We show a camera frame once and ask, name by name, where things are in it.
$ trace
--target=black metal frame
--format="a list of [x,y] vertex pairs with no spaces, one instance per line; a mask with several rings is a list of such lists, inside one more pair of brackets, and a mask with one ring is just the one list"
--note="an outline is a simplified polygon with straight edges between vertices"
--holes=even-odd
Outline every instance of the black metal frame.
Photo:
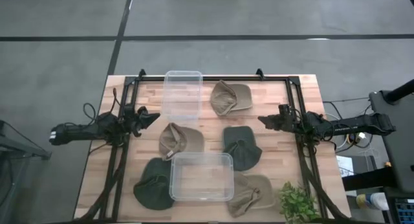
[[[306,112],[305,101],[303,99],[300,79],[299,79],[298,76],[265,76],[261,69],[258,69],[257,72],[256,72],[256,75],[252,75],[252,76],[238,76],[238,75],[235,75],[235,76],[232,76],[232,75],[229,75],[229,76],[204,75],[203,76],[203,81],[219,81],[219,80],[224,80],[224,81],[284,82],[285,85],[286,85],[286,89],[287,89],[287,96],[288,96],[289,105],[291,105],[293,108],[295,108],[295,102],[294,102],[293,91],[292,91],[292,87],[295,87],[296,92],[297,92],[297,96],[298,96],[299,110],[301,111],[301,113]],[[125,78],[125,82],[124,82],[124,90],[122,91],[121,108],[119,110],[119,115],[123,115],[125,106],[134,105],[137,94],[138,94],[137,91],[138,91],[139,82],[162,82],[162,81],[164,81],[164,76],[146,76],[146,73],[145,73],[144,70],[141,70],[139,76],[137,76],[137,77],[127,76]],[[127,102],[127,93],[128,93],[128,88],[131,84],[134,85],[133,95],[132,95],[132,98],[131,98],[131,102],[127,104],[126,103]],[[316,156],[315,156],[314,152],[312,150],[310,150],[313,146],[305,145],[304,142],[301,140],[301,137],[298,134],[295,135],[295,138],[296,138],[296,145],[297,145],[297,149],[298,149],[298,158],[299,158],[299,164],[300,164],[301,173],[302,173],[303,185],[305,187],[305,190],[306,190],[308,196],[310,196],[311,195],[310,184],[311,184],[315,188],[315,190],[317,191],[317,194],[318,194],[318,204],[319,204],[319,207],[320,207],[320,214],[321,214],[321,217],[322,217],[322,219],[319,220],[319,221],[322,221],[322,222],[324,222],[324,220],[329,221],[329,219],[327,219],[328,218],[327,207],[331,211],[331,213],[333,214],[333,216],[335,218],[347,219],[339,211],[339,209],[336,208],[336,206],[329,199],[329,197],[323,191],[323,188],[320,185],[321,181],[320,181],[318,165],[317,165],[317,162],[316,162]],[[75,221],[73,221],[73,223],[78,223],[78,222],[81,222],[81,223],[110,223],[110,222],[116,222],[118,220],[118,211],[119,211],[120,198],[121,198],[121,193],[122,193],[122,183],[123,183],[123,179],[124,179],[124,172],[125,172],[126,161],[127,161],[127,152],[128,152],[128,149],[129,149],[129,136],[126,137],[126,139],[127,140],[125,140],[125,143],[122,146],[113,147],[112,150],[111,150],[111,156],[109,158],[109,166],[108,166],[108,171],[107,171],[107,177],[106,177],[106,180],[105,180],[105,186],[104,186],[104,190],[103,190],[103,193],[102,193],[102,194],[104,194],[105,197],[102,198],[100,196],[98,198],[98,199],[101,199],[100,202],[99,202],[99,204],[100,204],[99,207],[94,207],[96,212],[97,212],[97,209],[100,208],[100,213],[99,213],[98,219],[91,219],[91,217],[95,216],[95,214],[96,214],[96,212],[94,212],[93,215],[90,216],[88,220],[86,220],[86,219],[81,219],[79,221],[75,220]],[[309,153],[310,153],[309,154],[309,159],[311,161],[310,163],[311,163],[311,166],[312,166],[312,171],[308,168],[306,160],[305,160],[305,155],[303,153],[303,149],[305,147],[308,147],[308,150],[309,150]],[[116,159],[117,152],[118,152],[119,148],[122,149],[121,158],[120,158],[118,168],[114,171],[115,159]],[[114,196],[113,209],[112,209],[112,212],[111,212],[111,216],[109,218],[107,218],[106,214],[107,214],[108,198],[109,198],[110,191],[112,190],[112,188],[114,186],[116,186],[116,188],[115,188],[116,190],[115,190],[115,196]]]

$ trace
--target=potted plant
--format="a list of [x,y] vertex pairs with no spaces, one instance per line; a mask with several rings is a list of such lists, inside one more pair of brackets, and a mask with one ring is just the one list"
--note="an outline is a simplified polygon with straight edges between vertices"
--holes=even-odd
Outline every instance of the potted plant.
[[315,198],[308,197],[303,188],[295,188],[286,182],[280,190],[279,198],[282,208],[280,214],[285,215],[289,224],[300,224],[320,217],[314,208]]

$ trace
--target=wooden table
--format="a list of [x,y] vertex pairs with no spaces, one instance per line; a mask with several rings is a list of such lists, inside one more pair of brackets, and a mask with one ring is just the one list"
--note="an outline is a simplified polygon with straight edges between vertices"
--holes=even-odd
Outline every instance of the wooden table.
[[[325,113],[318,82],[315,75],[299,75],[305,107],[307,111]],[[117,89],[118,99],[121,99],[125,76],[109,76],[103,94],[100,112],[109,111],[113,102],[112,90]],[[288,104],[287,91],[284,82],[242,82],[252,90],[253,107],[251,109],[231,112],[225,118],[218,118],[210,103],[210,93],[215,82],[204,82],[202,90],[202,113],[198,130],[205,139],[205,151],[221,151],[223,128],[227,126],[250,126],[256,138],[257,145],[263,150],[261,160],[246,173],[263,174],[267,176],[274,188],[275,196],[283,184],[290,181],[302,184],[301,172],[294,134],[265,129],[258,121],[258,115],[273,115],[278,113],[279,104]],[[150,113],[160,112],[162,103],[162,82],[140,82],[136,108],[146,106]],[[113,110],[118,114],[118,107]],[[244,216],[232,218],[221,202],[175,202],[170,209],[163,211],[144,208],[133,195],[133,186],[139,182],[147,162],[159,157],[158,138],[168,121],[160,117],[148,129],[141,131],[142,136],[135,138],[131,135],[127,167],[119,209],[119,221],[159,221],[159,222],[189,222],[189,221],[285,221],[279,214],[280,206],[262,210],[249,210]],[[92,148],[103,144],[94,141]],[[328,142],[321,143],[316,154],[322,186],[332,201],[347,216],[350,216],[348,203],[343,189],[340,172],[336,162],[333,146]],[[101,193],[111,147],[106,146],[89,156],[82,187],[76,206],[75,218],[82,216]],[[109,199],[108,208],[111,210],[113,196]]]

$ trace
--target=white bottle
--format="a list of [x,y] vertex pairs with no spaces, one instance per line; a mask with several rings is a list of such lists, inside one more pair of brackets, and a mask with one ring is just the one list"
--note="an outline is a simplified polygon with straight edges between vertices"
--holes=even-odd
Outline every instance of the white bottle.
[[383,211],[389,210],[386,195],[383,192],[358,195],[356,197],[356,203],[360,208],[372,208]]

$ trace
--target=hat brim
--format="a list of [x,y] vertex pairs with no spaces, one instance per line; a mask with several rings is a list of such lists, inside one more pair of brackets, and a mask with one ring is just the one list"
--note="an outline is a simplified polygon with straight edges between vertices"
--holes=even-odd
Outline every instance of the hat brim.
[[256,145],[253,130],[249,126],[226,127],[223,129],[224,147],[238,140],[244,140],[249,146]]
[[237,97],[237,103],[230,111],[237,111],[248,109],[253,106],[252,101],[252,91],[250,87],[245,84],[228,84],[234,90],[234,93]]
[[174,200],[168,192],[170,173],[171,161],[154,158],[147,163],[133,189],[135,198],[142,206],[151,210],[165,210],[173,206]]
[[258,188],[261,191],[261,199],[252,205],[251,209],[268,208],[272,207],[276,200],[274,198],[272,184],[270,180],[264,175],[245,175],[248,178],[248,182],[253,187]]
[[167,178],[169,178],[170,173],[171,162],[163,161],[161,158],[153,158],[147,163],[146,167],[144,168],[140,181],[144,181],[156,175],[165,175]]
[[181,131],[185,134],[187,145],[185,152],[203,152],[204,151],[204,137],[202,133],[196,129],[181,127]]

